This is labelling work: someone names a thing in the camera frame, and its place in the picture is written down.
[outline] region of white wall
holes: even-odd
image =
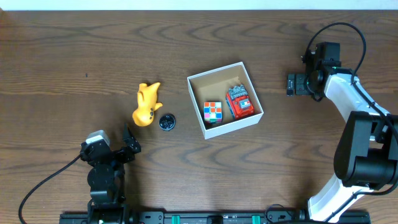
[[[0,0],[3,10],[398,9],[398,0]]]

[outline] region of open cardboard box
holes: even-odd
[[[249,94],[250,101],[254,107],[254,114],[243,119],[234,120],[225,96],[230,88],[240,84],[244,85]],[[188,90],[205,139],[257,124],[264,114],[243,62],[188,77]],[[217,101],[222,104],[223,122],[208,124],[203,119],[203,104],[204,102]]]

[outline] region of rubik's cube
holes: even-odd
[[[205,113],[205,121],[207,123],[213,124],[223,121],[221,102],[205,102],[203,112]]]

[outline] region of orange rubber animal toy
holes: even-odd
[[[157,89],[160,83],[147,86],[145,83],[139,85],[137,93],[138,108],[132,113],[135,124],[141,127],[148,126],[154,121],[155,110],[163,106],[157,103]]]

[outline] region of red toy truck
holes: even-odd
[[[248,92],[243,85],[230,88],[226,94],[226,103],[234,119],[240,119],[254,114]]]

